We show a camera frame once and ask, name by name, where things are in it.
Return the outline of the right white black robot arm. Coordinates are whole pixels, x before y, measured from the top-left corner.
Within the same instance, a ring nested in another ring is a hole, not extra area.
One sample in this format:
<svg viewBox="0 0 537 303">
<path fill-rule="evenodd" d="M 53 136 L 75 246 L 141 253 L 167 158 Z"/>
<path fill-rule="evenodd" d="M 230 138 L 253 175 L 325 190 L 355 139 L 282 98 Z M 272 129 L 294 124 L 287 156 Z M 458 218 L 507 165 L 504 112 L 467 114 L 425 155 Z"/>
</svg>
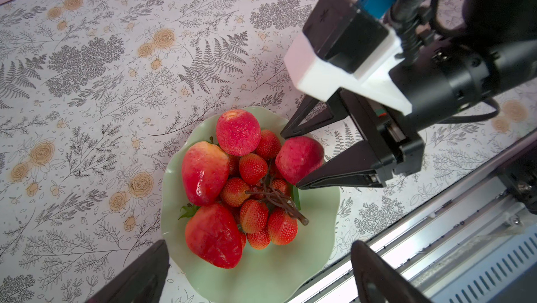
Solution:
<svg viewBox="0 0 537 303">
<path fill-rule="evenodd" d="M 536 0 L 464 0 L 444 28 L 439 0 L 318 0 L 285 55 L 304 99 L 285 139 L 352 118 L 362 140 L 311 170 L 287 161 L 302 190 L 381 188 L 419 172 L 434 124 L 486 121 L 498 94 L 536 77 Z"/>
</svg>

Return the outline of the small red peach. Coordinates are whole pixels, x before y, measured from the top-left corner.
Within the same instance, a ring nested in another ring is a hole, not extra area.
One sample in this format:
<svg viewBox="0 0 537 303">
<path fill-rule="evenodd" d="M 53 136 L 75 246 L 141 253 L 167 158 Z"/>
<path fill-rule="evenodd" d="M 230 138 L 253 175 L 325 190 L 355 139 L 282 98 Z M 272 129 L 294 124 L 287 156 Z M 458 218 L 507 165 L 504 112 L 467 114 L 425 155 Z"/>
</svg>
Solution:
<svg viewBox="0 0 537 303">
<path fill-rule="evenodd" d="M 310 137 L 294 137 L 285 141 L 275 159 L 284 179 L 297 185 L 304 177 L 323 164 L 324 149 Z"/>
<path fill-rule="evenodd" d="M 218 118 L 216 135 L 225 153 L 245 156 L 259 145 L 261 128 L 258 120 L 249 111 L 233 109 Z"/>
</svg>

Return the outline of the small red peach back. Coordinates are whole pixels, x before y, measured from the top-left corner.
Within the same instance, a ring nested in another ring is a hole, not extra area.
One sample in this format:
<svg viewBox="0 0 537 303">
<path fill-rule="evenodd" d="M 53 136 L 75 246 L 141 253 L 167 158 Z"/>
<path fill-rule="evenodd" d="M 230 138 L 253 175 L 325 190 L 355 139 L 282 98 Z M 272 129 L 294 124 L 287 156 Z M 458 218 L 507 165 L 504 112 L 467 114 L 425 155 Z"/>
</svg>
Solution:
<svg viewBox="0 0 537 303">
<path fill-rule="evenodd" d="M 218 118 L 216 135 L 225 153 L 245 156 L 259 145 L 261 128 L 258 120 L 249 111 L 233 109 Z"/>
</svg>

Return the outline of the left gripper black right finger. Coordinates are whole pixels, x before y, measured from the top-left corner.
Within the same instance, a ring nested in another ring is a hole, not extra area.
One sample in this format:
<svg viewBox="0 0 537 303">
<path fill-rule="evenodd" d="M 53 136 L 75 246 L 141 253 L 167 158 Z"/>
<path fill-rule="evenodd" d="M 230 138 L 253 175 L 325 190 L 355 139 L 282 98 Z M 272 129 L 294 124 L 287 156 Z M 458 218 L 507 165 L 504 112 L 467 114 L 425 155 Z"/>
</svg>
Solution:
<svg viewBox="0 0 537 303">
<path fill-rule="evenodd" d="M 363 241 L 352 244 L 350 259 L 360 302 L 431 302 Z"/>
</svg>

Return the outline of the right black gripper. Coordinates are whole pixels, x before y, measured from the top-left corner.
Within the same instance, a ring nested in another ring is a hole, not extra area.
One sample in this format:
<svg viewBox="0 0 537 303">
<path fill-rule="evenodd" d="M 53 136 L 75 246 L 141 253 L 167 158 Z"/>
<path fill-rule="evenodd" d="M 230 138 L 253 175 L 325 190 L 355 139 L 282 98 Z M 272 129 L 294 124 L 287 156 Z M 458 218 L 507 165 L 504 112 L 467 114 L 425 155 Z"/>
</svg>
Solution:
<svg viewBox="0 0 537 303">
<path fill-rule="evenodd" d="M 385 103 L 337 90 L 322 111 L 308 115 L 321 103 L 307 95 L 281 131 L 283 139 L 309 134 L 347 116 L 362 141 L 328 160 L 297 183 L 301 190 L 385 186 L 386 177 L 408 176 L 422 169 L 425 142 L 419 131 L 434 124 L 477 123 L 499 114 L 499 53 L 495 46 L 445 39 L 425 48 L 409 67 L 396 66 L 390 79 L 409 99 L 407 116 Z"/>
</svg>

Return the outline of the red yellow apple with stem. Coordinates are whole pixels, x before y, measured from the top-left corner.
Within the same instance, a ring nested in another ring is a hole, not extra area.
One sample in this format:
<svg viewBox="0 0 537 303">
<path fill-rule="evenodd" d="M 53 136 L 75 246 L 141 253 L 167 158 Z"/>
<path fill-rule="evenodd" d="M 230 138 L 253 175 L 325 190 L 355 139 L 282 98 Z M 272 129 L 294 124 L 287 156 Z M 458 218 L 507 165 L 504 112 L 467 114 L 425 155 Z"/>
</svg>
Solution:
<svg viewBox="0 0 537 303">
<path fill-rule="evenodd" d="M 193 205 L 209 205 L 218 198 L 229 177 L 229 156 L 206 141 L 191 146 L 183 158 L 183 186 Z"/>
</svg>

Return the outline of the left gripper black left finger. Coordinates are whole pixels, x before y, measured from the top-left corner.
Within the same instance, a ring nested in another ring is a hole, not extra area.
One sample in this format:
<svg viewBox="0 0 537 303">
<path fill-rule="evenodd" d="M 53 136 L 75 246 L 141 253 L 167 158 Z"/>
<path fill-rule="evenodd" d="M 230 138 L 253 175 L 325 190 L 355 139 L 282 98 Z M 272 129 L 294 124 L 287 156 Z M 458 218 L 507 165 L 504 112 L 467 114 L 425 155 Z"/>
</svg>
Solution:
<svg viewBox="0 0 537 303">
<path fill-rule="evenodd" d="M 159 302 L 168 271 L 169 252 L 161 239 L 87 302 Z"/>
</svg>

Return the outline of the red strawberry with green leaves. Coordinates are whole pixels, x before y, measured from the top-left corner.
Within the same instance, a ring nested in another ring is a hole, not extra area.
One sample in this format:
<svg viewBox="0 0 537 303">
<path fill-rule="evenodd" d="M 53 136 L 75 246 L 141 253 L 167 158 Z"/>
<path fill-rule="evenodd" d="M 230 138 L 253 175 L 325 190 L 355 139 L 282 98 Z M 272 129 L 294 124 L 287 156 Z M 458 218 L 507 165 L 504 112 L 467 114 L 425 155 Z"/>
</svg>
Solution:
<svg viewBox="0 0 537 303">
<path fill-rule="evenodd" d="M 243 238 L 232 212 L 221 203 L 181 207 L 187 219 L 185 242 L 193 254 L 219 268 L 235 268 L 243 255 Z"/>
</svg>

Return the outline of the small red peach front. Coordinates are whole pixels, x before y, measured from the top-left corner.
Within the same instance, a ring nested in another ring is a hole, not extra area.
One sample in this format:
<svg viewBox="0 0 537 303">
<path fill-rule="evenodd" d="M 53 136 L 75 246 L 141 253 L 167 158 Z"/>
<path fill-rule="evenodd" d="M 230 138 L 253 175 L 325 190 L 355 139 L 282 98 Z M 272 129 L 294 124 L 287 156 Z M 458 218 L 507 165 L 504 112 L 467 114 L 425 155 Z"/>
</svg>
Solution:
<svg viewBox="0 0 537 303">
<path fill-rule="evenodd" d="M 285 141 L 275 159 L 284 179 L 297 185 L 304 177 L 323 164 L 324 149 L 310 137 L 294 137 Z"/>
</svg>

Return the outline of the red cherry bunch with leaf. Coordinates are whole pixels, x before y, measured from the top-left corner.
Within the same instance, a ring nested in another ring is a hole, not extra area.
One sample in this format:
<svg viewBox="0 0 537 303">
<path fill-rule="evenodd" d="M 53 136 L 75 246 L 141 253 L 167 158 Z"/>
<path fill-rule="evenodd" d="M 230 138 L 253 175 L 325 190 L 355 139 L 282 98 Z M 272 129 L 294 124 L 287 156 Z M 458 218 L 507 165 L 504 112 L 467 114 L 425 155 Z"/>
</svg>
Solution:
<svg viewBox="0 0 537 303">
<path fill-rule="evenodd" d="M 243 238 L 255 250 L 295 240 L 299 198 L 278 171 L 275 159 L 282 145 L 270 130 L 261 131 L 257 148 L 246 156 L 229 156 L 229 177 L 220 196 L 232 212 Z"/>
</svg>

